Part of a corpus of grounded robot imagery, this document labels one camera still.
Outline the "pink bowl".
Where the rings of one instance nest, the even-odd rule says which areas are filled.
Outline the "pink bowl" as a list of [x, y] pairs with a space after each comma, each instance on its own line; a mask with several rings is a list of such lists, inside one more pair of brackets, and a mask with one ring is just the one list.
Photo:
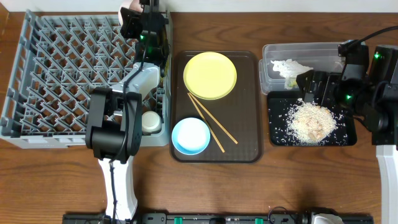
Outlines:
[[130, 12], [143, 12], [144, 7], [139, 0], [123, 0], [118, 11], [119, 24], [122, 26]]

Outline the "white green cup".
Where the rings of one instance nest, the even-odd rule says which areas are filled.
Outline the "white green cup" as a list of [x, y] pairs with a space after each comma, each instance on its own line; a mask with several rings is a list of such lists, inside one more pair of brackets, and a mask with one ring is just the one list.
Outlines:
[[142, 115], [142, 132], [144, 134], [154, 134], [161, 130], [161, 117], [154, 111], [146, 111]]

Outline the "light blue bowl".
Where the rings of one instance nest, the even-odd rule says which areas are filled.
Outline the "light blue bowl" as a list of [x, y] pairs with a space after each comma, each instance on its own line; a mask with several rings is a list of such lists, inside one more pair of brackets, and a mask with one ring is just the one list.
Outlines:
[[172, 130], [172, 144], [184, 155], [193, 156], [203, 152], [210, 143], [208, 125], [198, 118], [180, 120]]

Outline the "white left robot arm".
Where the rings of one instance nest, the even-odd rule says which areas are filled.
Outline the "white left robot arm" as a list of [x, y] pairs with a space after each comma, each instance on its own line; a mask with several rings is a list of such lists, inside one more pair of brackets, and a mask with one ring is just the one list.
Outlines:
[[[132, 163], [140, 145], [164, 146], [170, 136], [171, 20], [158, 1], [140, 1], [141, 10], [122, 4], [121, 35], [135, 39], [132, 70], [111, 87], [97, 87], [90, 96], [85, 135], [102, 168], [107, 207], [103, 223], [132, 223], [137, 210]], [[144, 98], [160, 88], [160, 130], [143, 131]]]

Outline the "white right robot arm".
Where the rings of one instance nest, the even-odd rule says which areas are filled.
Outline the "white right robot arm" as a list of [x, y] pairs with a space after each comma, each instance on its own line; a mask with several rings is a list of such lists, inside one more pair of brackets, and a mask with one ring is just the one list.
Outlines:
[[337, 106], [372, 134], [381, 175], [382, 223], [397, 223], [397, 47], [341, 44], [342, 72], [311, 70], [296, 77], [306, 102]]

